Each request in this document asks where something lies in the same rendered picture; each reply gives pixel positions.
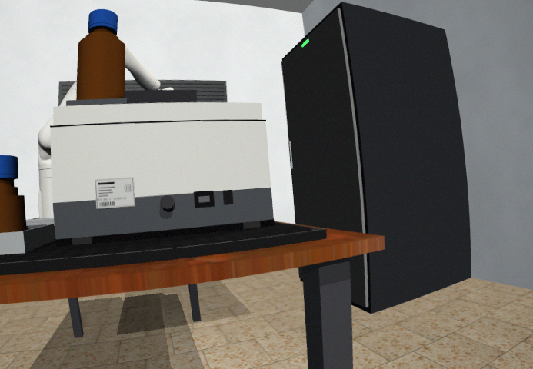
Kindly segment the white and grey benchtop instrument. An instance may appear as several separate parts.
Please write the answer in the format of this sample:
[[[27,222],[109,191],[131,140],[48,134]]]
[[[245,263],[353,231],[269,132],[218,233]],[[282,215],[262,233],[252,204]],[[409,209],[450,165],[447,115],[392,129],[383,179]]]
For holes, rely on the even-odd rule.
[[[125,91],[67,100],[50,128],[56,247],[275,225],[261,103]]]

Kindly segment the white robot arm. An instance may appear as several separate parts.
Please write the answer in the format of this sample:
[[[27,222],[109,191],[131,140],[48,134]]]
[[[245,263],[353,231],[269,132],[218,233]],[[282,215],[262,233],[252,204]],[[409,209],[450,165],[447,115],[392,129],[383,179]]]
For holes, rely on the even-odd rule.
[[[125,46],[125,67],[131,72],[136,82],[145,90],[160,90],[160,82],[149,73]],[[69,89],[60,106],[66,106],[67,100],[76,100],[77,80]],[[52,167],[51,167],[51,128],[53,116],[38,133],[38,169],[39,218],[53,218]]]

